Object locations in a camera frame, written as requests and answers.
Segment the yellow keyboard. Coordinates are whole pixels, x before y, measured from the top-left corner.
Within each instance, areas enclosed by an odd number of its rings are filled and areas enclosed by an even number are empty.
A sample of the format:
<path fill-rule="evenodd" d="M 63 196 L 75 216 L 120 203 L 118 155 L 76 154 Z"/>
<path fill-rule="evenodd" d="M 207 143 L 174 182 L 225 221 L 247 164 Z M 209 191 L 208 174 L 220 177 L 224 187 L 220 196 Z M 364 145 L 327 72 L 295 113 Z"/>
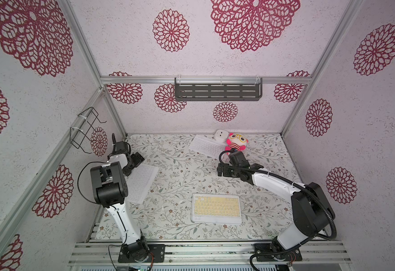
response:
<path fill-rule="evenodd" d="M 242 213 L 238 195 L 199 194 L 192 199 L 191 221 L 240 225 Z"/>

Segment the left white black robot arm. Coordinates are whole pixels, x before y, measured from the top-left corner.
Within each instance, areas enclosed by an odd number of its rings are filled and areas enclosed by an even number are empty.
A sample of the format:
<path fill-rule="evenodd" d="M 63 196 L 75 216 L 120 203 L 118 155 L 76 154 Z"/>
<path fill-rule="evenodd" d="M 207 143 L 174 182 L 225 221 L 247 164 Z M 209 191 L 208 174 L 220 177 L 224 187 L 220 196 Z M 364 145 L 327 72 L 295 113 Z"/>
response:
<path fill-rule="evenodd" d="M 142 232 L 133 220 L 126 200 L 129 195 L 126 178 L 143 161 L 141 154 L 131 152 L 130 144 L 113 140 L 113 150 L 107 162 L 90 170 L 94 202 L 102 205 L 114 218 L 124 245 L 142 240 Z"/>

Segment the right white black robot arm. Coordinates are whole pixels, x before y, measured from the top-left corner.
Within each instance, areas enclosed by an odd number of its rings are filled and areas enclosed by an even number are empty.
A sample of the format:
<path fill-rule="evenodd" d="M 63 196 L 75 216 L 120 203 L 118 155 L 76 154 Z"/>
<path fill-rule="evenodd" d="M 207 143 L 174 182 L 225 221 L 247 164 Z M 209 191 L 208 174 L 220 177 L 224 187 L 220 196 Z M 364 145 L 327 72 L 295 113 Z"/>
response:
<path fill-rule="evenodd" d="M 291 203 L 293 223 L 272 240 L 273 253 L 295 250 L 315 237 L 336 239 L 335 213 L 320 185 L 294 182 L 259 164 L 250 164 L 236 149 L 221 152 L 218 159 L 218 176 L 238 178 Z"/>

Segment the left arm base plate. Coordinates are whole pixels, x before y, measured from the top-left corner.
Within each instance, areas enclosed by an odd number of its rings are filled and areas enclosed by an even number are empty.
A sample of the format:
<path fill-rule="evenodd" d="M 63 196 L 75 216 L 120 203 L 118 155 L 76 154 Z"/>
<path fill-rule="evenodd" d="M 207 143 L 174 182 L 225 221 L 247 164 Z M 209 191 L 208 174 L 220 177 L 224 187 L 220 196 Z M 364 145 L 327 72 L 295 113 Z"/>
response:
<path fill-rule="evenodd" d="M 137 242 L 123 245 L 120 249 L 118 263 L 163 263 L 165 248 L 164 244 L 140 245 Z"/>

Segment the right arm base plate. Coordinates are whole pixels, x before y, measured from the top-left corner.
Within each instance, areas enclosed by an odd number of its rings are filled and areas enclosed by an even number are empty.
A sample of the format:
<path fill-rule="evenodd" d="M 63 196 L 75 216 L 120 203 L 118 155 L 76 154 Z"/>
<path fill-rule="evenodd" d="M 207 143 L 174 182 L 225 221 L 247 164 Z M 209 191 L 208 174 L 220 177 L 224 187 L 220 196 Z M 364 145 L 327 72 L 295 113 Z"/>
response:
<path fill-rule="evenodd" d="M 269 243 L 255 243 L 253 245 L 258 262 L 300 262 L 302 255 L 299 246 L 284 249 Z"/>

